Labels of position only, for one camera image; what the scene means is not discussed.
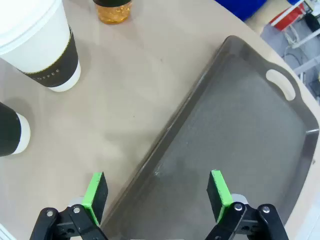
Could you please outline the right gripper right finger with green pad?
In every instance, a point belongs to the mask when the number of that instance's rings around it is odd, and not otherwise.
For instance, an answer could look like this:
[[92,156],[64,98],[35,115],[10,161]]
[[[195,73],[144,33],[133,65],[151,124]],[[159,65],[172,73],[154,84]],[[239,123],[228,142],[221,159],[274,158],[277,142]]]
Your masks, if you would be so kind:
[[236,235],[244,235],[249,240],[289,238],[274,205],[253,208],[241,194],[235,194],[238,199],[235,201],[221,171],[210,172],[206,190],[216,221],[207,240],[232,240]]

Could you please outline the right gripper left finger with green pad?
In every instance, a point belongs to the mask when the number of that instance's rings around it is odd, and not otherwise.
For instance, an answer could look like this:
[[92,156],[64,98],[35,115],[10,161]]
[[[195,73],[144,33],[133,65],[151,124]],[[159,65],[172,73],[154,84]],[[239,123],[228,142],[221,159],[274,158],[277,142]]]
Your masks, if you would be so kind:
[[93,174],[81,203],[59,212],[53,207],[42,209],[32,230],[31,240],[106,240],[100,228],[108,197],[103,172]]

